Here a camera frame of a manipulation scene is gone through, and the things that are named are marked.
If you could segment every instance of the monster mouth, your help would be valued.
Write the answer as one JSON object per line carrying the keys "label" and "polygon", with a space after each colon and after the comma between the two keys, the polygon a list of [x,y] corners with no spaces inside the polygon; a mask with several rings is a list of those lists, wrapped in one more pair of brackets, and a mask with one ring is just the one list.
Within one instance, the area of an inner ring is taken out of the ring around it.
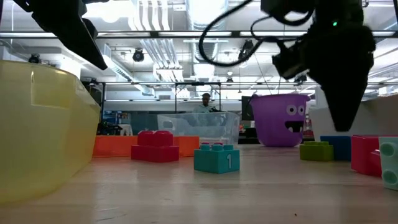
{"label": "monster mouth", "polygon": [[291,133],[300,133],[303,131],[303,121],[286,121],[285,122],[285,127],[291,132]]}

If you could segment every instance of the lego stud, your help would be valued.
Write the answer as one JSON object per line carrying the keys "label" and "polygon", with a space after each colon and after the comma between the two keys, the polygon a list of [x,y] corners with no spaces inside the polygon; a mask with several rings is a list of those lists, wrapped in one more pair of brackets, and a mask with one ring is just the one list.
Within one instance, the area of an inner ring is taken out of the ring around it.
{"label": "lego stud", "polygon": [[380,145],[380,153],[383,156],[388,156],[388,157],[393,156],[397,150],[398,147],[393,142],[384,142]]}
{"label": "lego stud", "polygon": [[212,150],[213,151],[222,151],[223,146],[222,145],[213,145]]}
{"label": "lego stud", "polygon": [[234,150],[234,146],[233,145],[225,145],[224,150]]}
{"label": "lego stud", "polygon": [[209,150],[210,150],[210,145],[202,144],[202,145],[200,146],[200,150],[209,151]]}
{"label": "lego stud", "polygon": [[396,174],[391,171],[391,170],[385,170],[382,174],[382,178],[383,180],[387,183],[387,184],[398,184],[398,178],[396,176]]}

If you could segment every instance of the mint green lego brick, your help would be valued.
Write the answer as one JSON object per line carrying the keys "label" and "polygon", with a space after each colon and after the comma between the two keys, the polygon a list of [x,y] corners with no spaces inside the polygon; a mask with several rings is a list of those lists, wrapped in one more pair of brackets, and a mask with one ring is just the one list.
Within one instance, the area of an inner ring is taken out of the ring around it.
{"label": "mint green lego brick", "polygon": [[379,144],[384,187],[398,190],[398,138],[380,137]]}
{"label": "mint green lego brick", "polygon": [[383,169],[381,172],[384,187],[391,190],[398,190],[398,169]]}

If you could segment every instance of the green lego brick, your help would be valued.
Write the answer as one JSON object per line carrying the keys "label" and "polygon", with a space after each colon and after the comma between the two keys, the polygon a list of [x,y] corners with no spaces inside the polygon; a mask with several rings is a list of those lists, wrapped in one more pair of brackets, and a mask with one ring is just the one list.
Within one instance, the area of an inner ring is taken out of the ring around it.
{"label": "green lego brick", "polygon": [[380,137],[381,177],[384,187],[398,190],[398,138]]}
{"label": "green lego brick", "polygon": [[306,161],[332,161],[333,146],[328,142],[304,142],[300,145],[300,159]]}
{"label": "green lego brick", "polygon": [[233,147],[231,149],[229,146],[227,150],[223,150],[221,146],[220,151],[197,149],[194,151],[193,163],[195,170],[203,172],[223,174],[238,171],[240,169],[239,150],[233,149]]}

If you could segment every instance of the number 1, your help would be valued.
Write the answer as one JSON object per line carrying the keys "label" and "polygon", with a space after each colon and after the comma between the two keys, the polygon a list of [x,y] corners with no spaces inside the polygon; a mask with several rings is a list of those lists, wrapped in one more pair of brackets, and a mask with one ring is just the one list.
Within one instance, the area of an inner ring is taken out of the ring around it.
{"label": "number 1", "polygon": [[226,159],[228,160],[228,168],[231,169],[232,168],[231,155],[228,154],[228,156],[226,156]]}

